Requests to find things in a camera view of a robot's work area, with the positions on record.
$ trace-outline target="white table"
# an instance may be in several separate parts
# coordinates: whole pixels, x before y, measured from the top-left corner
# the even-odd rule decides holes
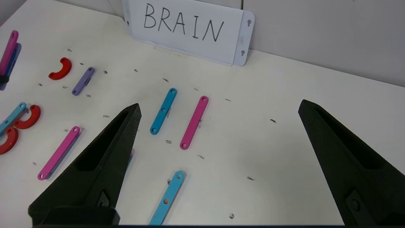
[[[177,170],[187,177],[164,224],[342,224],[298,116],[302,99],[324,107],[405,172],[405,88],[258,51],[249,52],[245,66],[228,67],[136,41],[119,17],[51,0],[28,0],[0,28],[1,53],[12,30],[22,51],[0,92],[0,118],[22,101],[39,105],[42,116],[0,156],[1,227],[29,227],[31,202],[133,103],[142,119],[116,207],[120,224],[149,223]],[[50,80],[62,57],[72,61],[71,72]],[[90,66],[93,79],[73,96]],[[171,87],[179,92],[153,136],[149,128]],[[210,102],[183,151],[180,140],[202,95]],[[84,128],[75,146],[51,179],[37,180],[74,125]]]

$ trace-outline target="red semicircle piece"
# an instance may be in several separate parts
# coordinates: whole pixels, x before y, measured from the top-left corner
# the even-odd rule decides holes
[[[49,78],[52,80],[59,80],[65,77],[72,68],[72,62],[68,58],[61,58],[60,63],[62,63],[62,69],[59,72],[52,72],[49,74]]]
[[[15,129],[14,127],[9,127],[6,130],[7,133],[7,141],[3,143],[3,145],[0,145],[0,155],[7,153],[15,143],[17,142],[18,139],[18,130]]]
[[[41,109],[38,105],[31,105],[30,107],[31,116],[26,120],[16,120],[14,126],[18,129],[27,129],[32,127],[39,119],[41,115]]]

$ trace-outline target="black mark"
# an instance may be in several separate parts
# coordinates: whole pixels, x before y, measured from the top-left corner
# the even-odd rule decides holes
[[[194,17],[196,18],[196,23],[194,24],[194,36],[193,36],[193,38],[198,39],[198,37],[196,37],[196,27],[197,27],[197,18],[198,18],[198,16],[194,16]]]
[[[185,35],[185,31],[184,31],[184,21],[183,21],[183,13],[182,13],[182,12],[180,12],[179,15],[177,16],[177,21],[176,21],[175,27],[173,28],[173,32],[175,32],[175,29],[176,29],[177,24],[183,25],[183,34]]]
[[[152,7],[152,10],[153,10],[152,13],[150,13],[150,14],[148,14],[148,7],[149,7],[149,6],[151,6],[151,7]],[[145,14],[145,23],[143,24],[143,27],[144,27],[144,28],[153,28],[153,27],[155,27],[155,25],[156,25],[156,20],[155,20],[154,17],[151,16],[154,12],[155,12],[155,8],[153,8],[153,6],[152,6],[151,4],[147,3],[147,4],[146,4],[146,14]],[[154,24],[153,24],[152,26],[146,26],[146,19],[147,19],[147,17],[151,17],[151,18],[153,19]]]
[[[169,14],[167,15],[167,17],[165,17],[165,18],[163,18],[164,10],[166,10],[166,11],[169,13]],[[167,26],[166,22],[164,21],[164,20],[167,19],[169,16],[170,16],[170,11],[169,11],[168,9],[162,7],[162,15],[160,16],[160,23],[159,23],[158,31],[160,31],[160,25],[162,24],[162,22],[166,25],[166,27],[167,27],[170,31],[172,31],[172,30],[169,28],[169,26]]]
[[[204,37],[202,38],[202,40],[204,40],[205,35],[206,35],[207,32],[208,32],[209,25],[211,25],[212,37],[214,38],[214,41],[217,42],[218,36],[219,36],[219,34],[220,34],[220,31],[221,31],[222,26],[224,25],[224,22],[222,22],[221,27],[220,27],[220,29],[218,30],[217,37],[215,37],[215,35],[214,35],[214,28],[212,27],[212,20],[210,20],[209,23],[208,23],[208,26],[207,26],[207,30],[205,31],[205,34],[204,34]]]

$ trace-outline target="blue plastic strip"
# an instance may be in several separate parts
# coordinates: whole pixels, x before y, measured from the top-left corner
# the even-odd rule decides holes
[[[166,217],[166,214],[169,211],[170,206],[172,205],[173,200],[175,199],[176,194],[179,191],[184,179],[185,172],[175,172],[172,180],[170,181],[169,187],[167,187],[166,192],[164,193],[163,198],[155,211],[155,214],[149,222],[150,226],[158,226],[163,223],[163,220]]]
[[[24,115],[24,110],[27,107],[25,102],[21,102],[17,108],[0,124],[0,134],[3,133],[10,125],[14,123],[15,120],[19,119]]]
[[[89,84],[89,81],[93,77],[95,71],[96,70],[93,67],[89,67],[86,72],[84,72],[83,76],[72,90],[73,95],[78,96],[81,93],[84,87]]]
[[[163,124],[164,118],[167,115],[167,112],[169,111],[170,107],[172,106],[172,103],[176,97],[177,94],[177,89],[171,88],[169,89],[169,92],[167,92],[166,98],[163,101],[162,106],[159,109],[158,115],[155,118],[155,121],[153,122],[150,132],[152,135],[156,135],[159,133],[160,127]]]
[[[13,71],[15,62],[17,61],[17,58],[20,55],[20,51],[21,51],[21,44],[17,43],[17,45],[14,48],[13,55],[11,56],[9,65],[7,67],[6,74],[4,75],[5,77],[11,76],[11,72]],[[7,83],[0,84],[0,90],[3,91],[6,88],[6,85],[7,85]]]

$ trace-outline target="white wall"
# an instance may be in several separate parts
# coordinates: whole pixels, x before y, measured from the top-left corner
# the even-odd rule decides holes
[[[0,0],[0,26],[24,4],[26,0]]]
[[[405,0],[244,0],[250,48],[405,86]]]
[[[122,10],[122,0],[57,0],[59,2],[69,3],[75,6],[81,6],[84,8],[117,15],[124,18],[124,12]],[[198,0],[201,2],[208,2],[228,7],[234,7],[240,9],[242,0]]]

